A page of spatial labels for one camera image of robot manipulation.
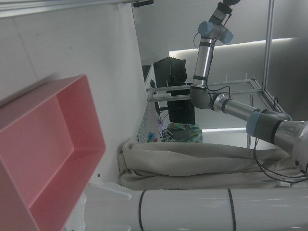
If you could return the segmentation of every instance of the metal profile rail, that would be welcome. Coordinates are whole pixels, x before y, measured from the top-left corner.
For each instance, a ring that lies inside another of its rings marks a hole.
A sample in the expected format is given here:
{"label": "metal profile rail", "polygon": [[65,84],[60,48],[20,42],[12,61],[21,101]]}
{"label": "metal profile rail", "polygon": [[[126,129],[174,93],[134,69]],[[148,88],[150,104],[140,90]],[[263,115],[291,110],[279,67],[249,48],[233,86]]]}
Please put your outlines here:
{"label": "metal profile rail", "polygon": [[[236,81],[228,81],[228,82],[220,82],[220,83],[212,83],[209,84],[209,86],[216,86],[216,85],[225,85],[225,84],[242,84],[242,83],[250,83],[252,89],[250,90],[235,90],[231,91],[231,94],[251,94],[251,93],[257,93],[262,92],[262,88],[259,86],[259,84],[256,84],[257,81],[254,79],[245,79],[245,80],[236,80]],[[147,89],[149,91],[148,95],[148,102],[163,102],[163,101],[176,101],[176,100],[189,100],[190,95],[175,95],[175,96],[164,96],[159,97],[159,94],[155,95],[154,92],[157,91],[163,91],[163,90],[185,90],[189,89],[190,85],[182,85],[182,86],[173,86],[173,87],[163,87],[163,88],[150,88]]]}

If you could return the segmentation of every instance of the black cap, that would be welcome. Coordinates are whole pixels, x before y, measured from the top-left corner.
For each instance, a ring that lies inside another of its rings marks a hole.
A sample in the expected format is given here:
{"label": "black cap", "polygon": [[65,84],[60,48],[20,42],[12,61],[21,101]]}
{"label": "black cap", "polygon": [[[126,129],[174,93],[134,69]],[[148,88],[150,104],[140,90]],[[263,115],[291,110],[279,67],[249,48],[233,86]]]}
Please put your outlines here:
{"label": "black cap", "polygon": [[239,3],[240,0],[223,0],[223,3],[229,5],[229,6],[232,6],[232,5],[235,5],[237,3]]}
{"label": "black cap", "polygon": [[232,12],[232,9],[227,4],[222,2],[218,3],[217,9],[223,12],[224,14],[231,14]]}

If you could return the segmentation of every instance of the black stripe on pipe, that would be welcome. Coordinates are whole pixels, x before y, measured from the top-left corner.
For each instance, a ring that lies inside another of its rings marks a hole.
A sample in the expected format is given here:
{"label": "black stripe on pipe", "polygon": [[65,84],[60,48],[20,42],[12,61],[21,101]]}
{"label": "black stripe on pipe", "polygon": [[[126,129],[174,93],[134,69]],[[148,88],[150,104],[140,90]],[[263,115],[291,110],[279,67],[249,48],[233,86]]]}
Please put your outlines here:
{"label": "black stripe on pipe", "polygon": [[205,76],[196,76],[196,75],[194,75],[193,76],[193,79],[197,79],[197,80],[206,80],[206,77]]}
{"label": "black stripe on pipe", "polygon": [[228,189],[228,194],[229,194],[231,212],[232,212],[233,231],[236,231],[236,219],[235,219],[234,204],[233,204],[231,189]]}
{"label": "black stripe on pipe", "polygon": [[283,122],[282,119],[279,120],[279,121],[275,124],[275,126],[274,126],[274,128],[273,128],[273,131],[271,132],[270,142],[271,142],[272,144],[275,144],[275,135],[276,135],[276,131],[277,131],[279,125],[280,125],[282,122]]}
{"label": "black stripe on pipe", "polygon": [[230,100],[233,100],[233,99],[226,99],[223,103],[222,103],[222,106],[221,106],[221,111],[223,112],[223,113],[225,113],[225,106],[226,106],[226,104],[227,104],[227,102],[229,102]]}
{"label": "black stripe on pipe", "polygon": [[214,45],[210,42],[200,42],[200,47],[214,47]]}
{"label": "black stripe on pipe", "polygon": [[141,205],[142,205],[142,199],[143,199],[145,192],[146,192],[146,190],[144,190],[141,193],[140,200],[139,200],[139,207],[138,207],[138,218],[139,218],[139,225],[140,225],[141,231],[144,231],[143,226],[142,226],[142,220],[141,220]]}

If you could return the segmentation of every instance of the aluminum frame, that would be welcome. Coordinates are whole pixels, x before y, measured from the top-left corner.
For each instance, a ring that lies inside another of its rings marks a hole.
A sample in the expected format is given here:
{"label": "aluminum frame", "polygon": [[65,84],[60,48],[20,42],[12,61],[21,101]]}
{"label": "aluminum frame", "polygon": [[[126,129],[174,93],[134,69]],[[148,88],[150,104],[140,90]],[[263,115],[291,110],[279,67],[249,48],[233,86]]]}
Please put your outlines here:
{"label": "aluminum frame", "polygon": [[0,18],[136,0],[0,0]]}

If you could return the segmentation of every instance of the white panel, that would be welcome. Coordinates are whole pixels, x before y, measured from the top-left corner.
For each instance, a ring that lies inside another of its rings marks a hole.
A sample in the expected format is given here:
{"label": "white panel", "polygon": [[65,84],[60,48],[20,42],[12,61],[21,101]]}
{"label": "white panel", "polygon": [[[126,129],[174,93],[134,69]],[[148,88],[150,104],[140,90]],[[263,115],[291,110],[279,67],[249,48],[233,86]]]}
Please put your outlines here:
{"label": "white panel", "polygon": [[0,20],[0,106],[33,88],[37,79],[13,19]]}
{"label": "white panel", "polygon": [[117,182],[119,146],[136,137],[147,104],[131,5],[75,8],[0,23],[1,98],[38,81],[87,74],[107,146],[93,178],[100,174],[104,181]]}

